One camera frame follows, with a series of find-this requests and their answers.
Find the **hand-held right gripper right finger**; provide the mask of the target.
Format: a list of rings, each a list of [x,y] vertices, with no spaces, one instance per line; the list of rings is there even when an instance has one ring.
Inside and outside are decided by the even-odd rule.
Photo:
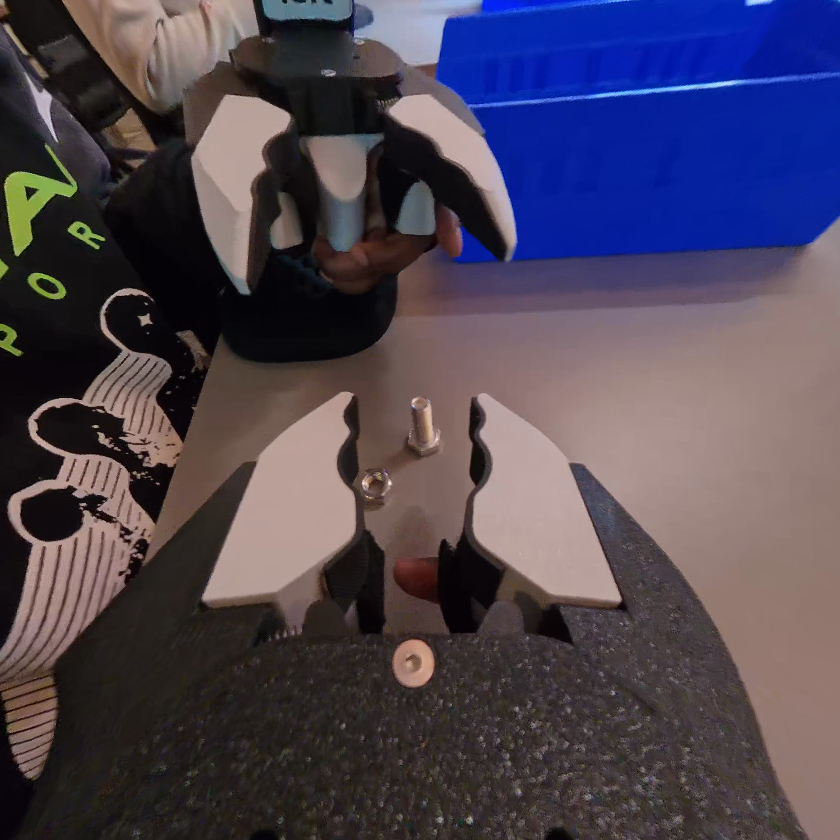
[[[512,604],[526,633],[567,635],[565,606],[620,610],[623,594],[573,465],[544,433],[481,393],[469,408],[473,488],[437,590],[448,630],[474,634]]]

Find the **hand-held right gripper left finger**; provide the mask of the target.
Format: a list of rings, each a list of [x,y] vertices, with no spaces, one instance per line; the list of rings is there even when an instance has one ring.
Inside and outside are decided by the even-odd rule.
[[[201,596],[209,608],[267,606],[275,634],[301,634],[331,602],[352,632],[385,627],[384,555],[364,521],[359,402],[340,392],[256,459]]]

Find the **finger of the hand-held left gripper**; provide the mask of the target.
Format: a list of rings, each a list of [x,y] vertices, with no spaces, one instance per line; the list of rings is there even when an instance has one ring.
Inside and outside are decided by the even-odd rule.
[[[383,114],[381,206],[388,226],[432,235],[436,208],[452,211],[498,261],[510,261],[518,231],[501,168],[484,134],[429,93]]]
[[[301,167],[292,116],[265,100],[227,94],[192,153],[206,236],[236,291],[256,291],[274,249],[303,245],[291,186]]]

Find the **silver hex bolt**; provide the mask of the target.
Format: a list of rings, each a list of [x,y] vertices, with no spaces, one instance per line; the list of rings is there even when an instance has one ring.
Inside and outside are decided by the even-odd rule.
[[[441,445],[441,433],[435,425],[432,403],[424,396],[411,401],[412,425],[406,436],[406,447],[417,457],[434,455]]]

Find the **blue plastic bin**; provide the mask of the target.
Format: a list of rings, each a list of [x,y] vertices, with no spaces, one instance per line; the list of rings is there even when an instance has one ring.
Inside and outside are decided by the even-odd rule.
[[[839,215],[838,50],[838,2],[567,2],[450,18],[437,78],[515,259],[793,247]]]

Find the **person's left forearm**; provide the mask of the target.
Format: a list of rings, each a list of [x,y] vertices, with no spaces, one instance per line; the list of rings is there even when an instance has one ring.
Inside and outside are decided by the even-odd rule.
[[[193,147],[183,139],[156,149],[114,188],[104,207],[108,231],[177,332],[215,351],[231,287],[206,234],[193,178]]]

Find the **person's left hand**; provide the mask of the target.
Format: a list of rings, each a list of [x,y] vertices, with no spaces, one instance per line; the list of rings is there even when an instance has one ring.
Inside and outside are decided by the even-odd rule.
[[[452,258],[459,256],[463,248],[459,219],[442,205],[436,206],[436,229],[431,235],[389,233],[377,228],[349,251],[335,250],[326,238],[318,237],[311,252],[321,274],[334,289],[346,295],[361,295],[384,278],[399,275],[435,248]]]

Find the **black printed shirt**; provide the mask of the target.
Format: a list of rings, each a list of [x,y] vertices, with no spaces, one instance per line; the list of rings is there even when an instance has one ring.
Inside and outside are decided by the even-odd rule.
[[[2,29],[2,838],[55,736],[57,660],[140,572],[203,386],[106,226],[102,149]]]

